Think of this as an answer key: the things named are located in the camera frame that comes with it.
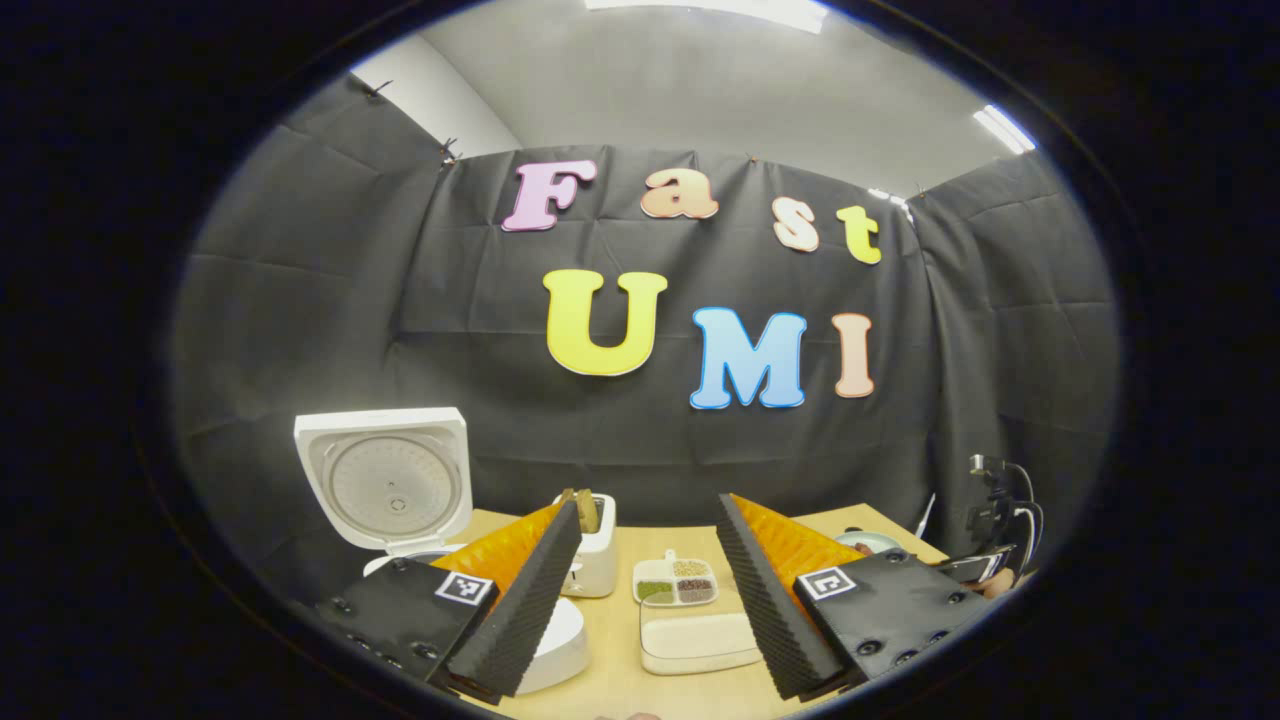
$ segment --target white lid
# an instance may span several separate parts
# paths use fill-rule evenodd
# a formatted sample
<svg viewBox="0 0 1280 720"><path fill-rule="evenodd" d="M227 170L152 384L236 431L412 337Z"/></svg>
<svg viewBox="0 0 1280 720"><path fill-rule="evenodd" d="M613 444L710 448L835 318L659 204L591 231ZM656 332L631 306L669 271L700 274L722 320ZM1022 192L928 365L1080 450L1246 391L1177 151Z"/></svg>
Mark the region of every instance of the white lid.
<svg viewBox="0 0 1280 720"><path fill-rule="evenodd" d="M412 555L471 521L466 421L456 407L300 415L293 439L320 507L352 544Z"/></svg>

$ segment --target yellow letter u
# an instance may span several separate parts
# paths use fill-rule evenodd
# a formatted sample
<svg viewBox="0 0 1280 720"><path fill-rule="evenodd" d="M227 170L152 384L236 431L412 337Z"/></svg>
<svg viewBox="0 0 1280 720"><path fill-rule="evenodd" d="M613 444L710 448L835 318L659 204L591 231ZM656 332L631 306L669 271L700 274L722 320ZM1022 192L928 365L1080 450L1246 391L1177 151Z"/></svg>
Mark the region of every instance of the yellow letter u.
<svg viewBox="0 0 1280 720"><path fill-rule="evenodd" d="M627 291L627 336L616 347L591 342L591 295L604 287L604 275L591 270L552 270L543 284L552 292L547 347L557 363L581 375L622 375L649 359L658 293L667 290L667 278L655 273L623 273L618 278L618 287Z"/></svg>

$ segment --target hand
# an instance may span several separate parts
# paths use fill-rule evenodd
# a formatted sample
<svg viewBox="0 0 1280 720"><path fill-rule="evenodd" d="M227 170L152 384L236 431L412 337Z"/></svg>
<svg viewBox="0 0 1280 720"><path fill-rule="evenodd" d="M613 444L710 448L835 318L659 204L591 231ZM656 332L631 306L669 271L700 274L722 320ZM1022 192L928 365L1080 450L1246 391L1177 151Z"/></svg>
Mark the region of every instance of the hand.
<svg viewBox="0 0 1280 720"><path fill-rule="evenodd" d="M964 587L980 592L987 600L996 598L1001 594L1009 592L1009 588L1014 587L1014 571L1009 568L1002 569L995 575L987 578L980 583L963 583Z"/></svg>

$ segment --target wooden table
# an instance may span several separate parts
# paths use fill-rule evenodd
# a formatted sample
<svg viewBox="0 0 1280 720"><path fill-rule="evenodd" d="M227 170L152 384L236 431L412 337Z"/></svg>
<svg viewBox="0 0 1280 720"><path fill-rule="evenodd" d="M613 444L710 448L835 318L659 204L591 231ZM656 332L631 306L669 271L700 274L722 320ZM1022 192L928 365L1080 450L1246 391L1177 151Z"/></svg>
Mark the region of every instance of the wooden table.
<svg viewBox="0 0 1280 720"><path fill-rule="evenodd" d="M449 542L471 542L513 520L515 515L475 510L470 527ZM847 527L882 533L923 562L947 559L865 503L801 515L795 520L827 537L836 537ZM673 548L681 557L709 562L721 585L736 585L714 527L620 527L613 542L618 546L617 588L607 597L571 598L586 624L591 651L586 670L558 685L503 698L498 707L466 696L463 700L518 720L595 720L600 716L626 720L635 712L652 712L662 720L768 720L833 697L835 693L829 693L804 703L796 698L781 700L763 661L699 675L664 676L645 671L640 665L640 606L631 597L631 569L636 562L660 559L667 548Z"/></svg>

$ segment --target black foam pad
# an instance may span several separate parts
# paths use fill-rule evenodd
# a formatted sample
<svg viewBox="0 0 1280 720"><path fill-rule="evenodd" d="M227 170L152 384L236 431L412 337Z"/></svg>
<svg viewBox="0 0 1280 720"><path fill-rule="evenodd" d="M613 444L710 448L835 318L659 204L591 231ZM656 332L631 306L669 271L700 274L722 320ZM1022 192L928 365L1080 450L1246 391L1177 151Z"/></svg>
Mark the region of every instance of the black foam pad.
<svg viewBox="0 0 1280 720"><path fill-rule="evenodd" d="M719 500L716 536L733 570L751 634L773 685L782 700L812 697L845 675L846 667L791 601L733 498L721 495Z"/></svg>
<svg viewBox="0 0 1280 720"><path fill-rule="evenodd" d="M449 660L449 671L497 694L515 696L556 610L582 542L577 503L563 503L498 607Z"/></svg>

